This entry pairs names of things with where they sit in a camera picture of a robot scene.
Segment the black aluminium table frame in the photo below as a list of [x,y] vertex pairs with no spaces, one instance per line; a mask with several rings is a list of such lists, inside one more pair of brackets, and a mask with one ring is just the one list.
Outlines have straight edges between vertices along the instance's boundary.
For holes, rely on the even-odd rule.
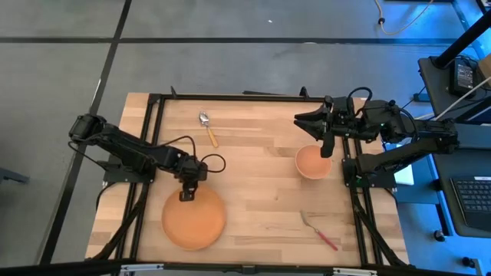
[[[226,206],[226,225],[209,247],[187,251],[173,244],[161,225],[166,199],[179,188],[168,173],[158,172],[147,196],[143,217],[129,229],[119,256],[168,265],[216,268],[232,265],[244,272],[274,268],[358,267],[386,264],[387,259],[352,209],[352,192],[344,184],[341,161],[358,153],[380,153],[379,142],[337,140],[332,168],[320,180],[302,177],[295,154],[313,139],[293,117],[318,108],[314,97],[244,95],[166,95],[154,105],[146,94],[129,94],[120,128],[138,135],[143,123],[159,133],[159,142],[197,152],[213,172],[207,186]],[[199,112],[219,144],[215,148]],[[337,247],[334,251],[302,222],[308,221]]]

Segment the black keyboard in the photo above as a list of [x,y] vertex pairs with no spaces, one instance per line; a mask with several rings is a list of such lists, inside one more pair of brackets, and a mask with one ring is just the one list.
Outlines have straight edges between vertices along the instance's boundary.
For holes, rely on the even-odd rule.
[[450,182],[465,224],[491,232],[491,176],[460,176]]

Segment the orange round plate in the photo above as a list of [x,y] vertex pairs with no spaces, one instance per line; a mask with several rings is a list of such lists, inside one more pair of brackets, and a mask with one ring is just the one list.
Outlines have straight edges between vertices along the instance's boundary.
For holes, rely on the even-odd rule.
[[226,225],[226,206],[217,192],[200,186],[193,201],[181,202],[180,190],[165,201],[161,225],[167,238],[176,246],[197,251],[209,247]]

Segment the spoon with yellow handle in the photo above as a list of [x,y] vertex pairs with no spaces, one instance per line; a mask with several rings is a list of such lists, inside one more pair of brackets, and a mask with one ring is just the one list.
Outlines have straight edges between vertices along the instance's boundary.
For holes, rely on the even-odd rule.
[[216,137],[215,137],[214,133],[212,132],[212,129],[209,126],[209,117],[206,114],[206,112],[204,112],[204,111],[200,111],[199,112],[199,121],[206,128],[207,133],[209,135],[209,138],[210,138],[210,141],[211,141],[212,145],[215,148],[218,148],[219,147],[219,144],[218,144],[218,142],[216,140]]

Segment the black equipment desk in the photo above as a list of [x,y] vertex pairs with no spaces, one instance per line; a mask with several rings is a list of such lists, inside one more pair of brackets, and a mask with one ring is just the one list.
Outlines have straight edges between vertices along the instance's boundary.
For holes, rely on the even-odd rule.
[[432,57],[421,58],[418,65],[436,118],[440,120],[452,118],[456,121],[458,116],[491,96],[488,80],[483,79],[475,62],[473,62],[476,65],[474,87],[462,97],[458,97],[449,92],[450,66],[444,69],[437,68],[431,59]]

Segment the black diagonal pole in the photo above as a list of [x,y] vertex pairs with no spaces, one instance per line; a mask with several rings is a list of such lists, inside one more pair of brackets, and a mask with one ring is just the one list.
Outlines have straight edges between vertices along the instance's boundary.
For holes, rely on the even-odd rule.
[[445,68],[489,28],[491,28],[491,9],[471,25],[440,56],[432,58],[433,65],[437,68]]

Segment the white box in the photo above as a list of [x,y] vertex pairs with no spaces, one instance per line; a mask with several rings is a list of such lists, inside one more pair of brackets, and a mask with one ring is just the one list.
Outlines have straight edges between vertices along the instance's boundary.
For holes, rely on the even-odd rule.
[[412,165],[405,167],[404,169],[394,174],[396,184],[412,186],[414,184],[414,175]]

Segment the grey chair leg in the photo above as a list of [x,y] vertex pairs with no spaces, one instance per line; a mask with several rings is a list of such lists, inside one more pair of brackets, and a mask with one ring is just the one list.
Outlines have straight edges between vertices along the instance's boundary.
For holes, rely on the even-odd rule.
[[20,173],[16,173],[16,172],[13,172],[9,169],[4,169],[2,167],[0,167],[0,184],[4,181],[4,180],[11,180],[11,181],[14,181],[14,182],[19,182],[19,183],[27,183],[29,181],[29,177],[28,176],[24,176]]

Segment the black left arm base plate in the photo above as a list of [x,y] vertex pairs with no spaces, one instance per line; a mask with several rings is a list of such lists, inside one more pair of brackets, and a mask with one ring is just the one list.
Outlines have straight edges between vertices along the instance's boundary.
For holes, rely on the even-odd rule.
[[151,166],[143,172],[137,172],[129,166],[125,166],[116,156],[110,155],[108,161],[102,161],[106,171],[103,180],[105,182],[152,182],[156,175],[156,167]]

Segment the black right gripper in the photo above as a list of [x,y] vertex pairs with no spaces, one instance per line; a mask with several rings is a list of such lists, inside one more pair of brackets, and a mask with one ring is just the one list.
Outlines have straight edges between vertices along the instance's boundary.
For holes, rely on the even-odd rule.
[[[350,97],[326,96],[325,106],[331,113],[328,129],[335,136],[354,136],[356,134],[357,123],[354,118],[354,103]],[[297,126],[314,139],[323,139],[325,125],[322,122],[314,121],[326,121],[326,107],[319,107],[312,112],[296,114],[294,118],[298,120]]]

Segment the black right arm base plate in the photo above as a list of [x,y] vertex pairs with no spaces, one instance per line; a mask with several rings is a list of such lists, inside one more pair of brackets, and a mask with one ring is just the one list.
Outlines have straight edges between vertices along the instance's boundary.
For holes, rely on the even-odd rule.
[[384,169],[377,169],[374,172],[359,172],[355,159],[343,159],[342,171],[344,184],[347,187],[355,188],[396,188],[394,173]]

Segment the brown cardboard box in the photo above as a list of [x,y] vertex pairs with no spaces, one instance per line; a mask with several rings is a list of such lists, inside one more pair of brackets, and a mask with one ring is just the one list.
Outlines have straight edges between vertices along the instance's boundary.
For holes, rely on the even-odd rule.
[[478,66],[483,79],[488,80],[487,84],[491,87],[491,53],[479,60]]

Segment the black laptop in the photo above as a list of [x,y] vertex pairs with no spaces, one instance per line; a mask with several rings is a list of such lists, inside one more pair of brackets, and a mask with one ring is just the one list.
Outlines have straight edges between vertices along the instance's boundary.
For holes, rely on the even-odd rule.
[[491,96],[457,117],[458,123],[491,124]]

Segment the fork with red handle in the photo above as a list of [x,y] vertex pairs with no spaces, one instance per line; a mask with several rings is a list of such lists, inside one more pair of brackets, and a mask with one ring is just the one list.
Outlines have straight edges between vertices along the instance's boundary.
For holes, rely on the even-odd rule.
[[316,227],[314,227],[309,221],[308,221],[308,218],[307,218],[307,215],[305,214],[305,212],[303,210],[301,210],[300,212],[300,216],[301,216],[301,219],[302,219],[302,222],[304,223],[305,226],[311,228],[314,233],[326,244],[328,245],[330,248],[332,248],[334,251],[338,251],[338,247],[329,239],[327,238],[322,232],[320,232]]

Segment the orange round bowl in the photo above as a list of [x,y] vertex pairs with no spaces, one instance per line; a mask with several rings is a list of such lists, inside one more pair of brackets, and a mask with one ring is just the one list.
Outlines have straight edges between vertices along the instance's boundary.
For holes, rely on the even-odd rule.
[[332,168],[330,158],[321,157],[318,145],[303,146],[295,155],[295,166],[306,179],[319,180],[328,176]]

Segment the dark grey desk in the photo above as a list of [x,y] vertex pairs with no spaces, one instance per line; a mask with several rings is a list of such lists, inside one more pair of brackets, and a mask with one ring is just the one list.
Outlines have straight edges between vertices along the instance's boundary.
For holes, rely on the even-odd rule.
[[459,148],[452,154],[433,155],[453,228],[461,236],[491,238],[491,232],[465,224],[450,182],[460,176],[491,176],[491,126],[458,124],[456,128]]

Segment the black power adapter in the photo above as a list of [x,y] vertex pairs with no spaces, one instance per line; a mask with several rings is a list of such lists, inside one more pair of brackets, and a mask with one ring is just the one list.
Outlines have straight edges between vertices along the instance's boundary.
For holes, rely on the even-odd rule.
[[476,65],[467,57],[456,57],[450,63],[450,94],[462,97],[473,89],[475,82]]

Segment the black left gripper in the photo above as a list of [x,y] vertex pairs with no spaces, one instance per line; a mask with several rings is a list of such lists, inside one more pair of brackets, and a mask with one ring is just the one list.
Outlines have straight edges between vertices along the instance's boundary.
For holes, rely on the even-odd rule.
[[[181,183],[206,181],[208,174],[208,165],[199,161],[195,156],[181,156],[176,167],[175,178]],[[190,183],[188,187],[182,185],[179,194],[181,202],[194,200],[194,184]]]

